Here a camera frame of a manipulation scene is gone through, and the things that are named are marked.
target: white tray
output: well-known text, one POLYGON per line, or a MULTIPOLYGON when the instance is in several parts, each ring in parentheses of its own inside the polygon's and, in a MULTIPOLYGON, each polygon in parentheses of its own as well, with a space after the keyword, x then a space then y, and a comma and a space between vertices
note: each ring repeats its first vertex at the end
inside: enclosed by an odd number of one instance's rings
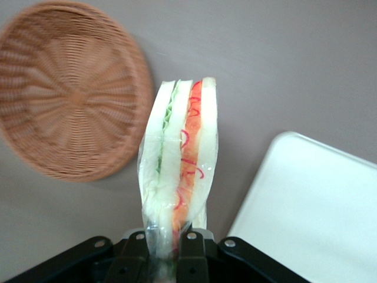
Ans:
POLYGON ((376 283, 377 165, 283 133, 229 235, 310 282, 376 283))

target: black holder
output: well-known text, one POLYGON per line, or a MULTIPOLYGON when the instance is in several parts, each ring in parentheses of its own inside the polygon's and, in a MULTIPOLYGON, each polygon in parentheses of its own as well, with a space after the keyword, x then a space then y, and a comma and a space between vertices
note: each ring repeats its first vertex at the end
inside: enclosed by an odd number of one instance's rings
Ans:
MULTIPOLYGON (((144 283, 149 253, 144 231, 113 245, 98 236, 25 271, 6 283, 144 283)), ((308 283, 237 237, 216 244, 207 230, 183 233, 177 283, 308 283)))

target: round basket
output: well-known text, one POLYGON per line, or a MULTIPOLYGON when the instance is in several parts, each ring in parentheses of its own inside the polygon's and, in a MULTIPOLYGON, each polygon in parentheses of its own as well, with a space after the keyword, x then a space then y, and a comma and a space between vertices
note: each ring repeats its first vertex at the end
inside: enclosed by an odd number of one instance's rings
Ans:
POLYGON ((88 182, 136 154, 153 102, 134 40, 101 11, 44 2, 0 38, 0 125, 28 164, 50 177, 88 182))

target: metal screw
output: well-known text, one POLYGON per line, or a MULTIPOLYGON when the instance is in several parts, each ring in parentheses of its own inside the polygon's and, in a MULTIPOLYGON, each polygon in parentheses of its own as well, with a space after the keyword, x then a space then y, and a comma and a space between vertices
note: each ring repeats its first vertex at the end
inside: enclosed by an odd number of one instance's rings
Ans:
POLYGON ((100 247, 104 246, 105 244, 106 244, 106 240, 99 240, 98 242, 96 242, 94 244, 94 247, 95 248, 100 248, 100 247))
POLYGON ((136 240, 142 240, 145 238, 145 235, 143 233, 137 234, 136 235, 136 240))
POLYGON ((189 239, 189 240, 195 240, 196 238, 197 238, 197 236, 194 232, 187 234, 187 239, 189 239))
POLYGON ((226 240, 224 242, 224 244, 228 247, 228 248, 234 248, 236 246, 236 243, 234 240, 226 240))

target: red pepper strip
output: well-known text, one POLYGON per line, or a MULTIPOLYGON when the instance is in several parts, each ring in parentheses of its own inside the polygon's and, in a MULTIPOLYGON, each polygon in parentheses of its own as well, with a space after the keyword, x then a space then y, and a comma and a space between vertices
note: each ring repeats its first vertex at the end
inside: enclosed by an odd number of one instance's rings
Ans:
POLYGON ((181 149, 182 149, 182 148, 184 148, 185 146, 187 146, 187 144, 189 143, 189 141, 190 141, 190 135, 189 135, 189 133, 188 133, 187 131, 185 131, 185 130, 181 130, 181 132, 184 133, 185 136, 186 136, 186 140, 184 141, 184 143, 183 143, 182 146, 181 146, 181 149))
POLYGON ((204 178, 204 173, 203 173, 203 171, 200 169, 200 168, 198 168, 198 167, 196 167, 196 169, 200 172, 200 174, 201 174, 201 176, 200 176, 200 178, 202 179, 202 178, 204 178))
POLYGON ((196 100, 194 102, 191 102, 191 104, 193 104, 195 102, 201 102, 201 98, 200 97, 190 97, 190 100, 196 100))
POLYGON ((193 108, 193 109, 190 109, 190 112, 191 111, 195 111, 196 114, 188 115, 189 117, 194 117, 194 116, 199 116, 200 115, 200 111, 198 109, 193 108))
POLYGON ((177 191, 177 193, 178 193, 178 197, 179 197, 179 203, 176 205, 176 207, 174 208, 174 210, 177 210, 178 208, 180 208, 183 205, 182 194, 181 194, 181 192, 179 190, 177 191))
POLYGON ((196 165, 195 162, 193 162, 192 160, 189 160, 189 159, 181 158, 181 161, 186 162, 186 163, 188 163, 188 164, 196 165))

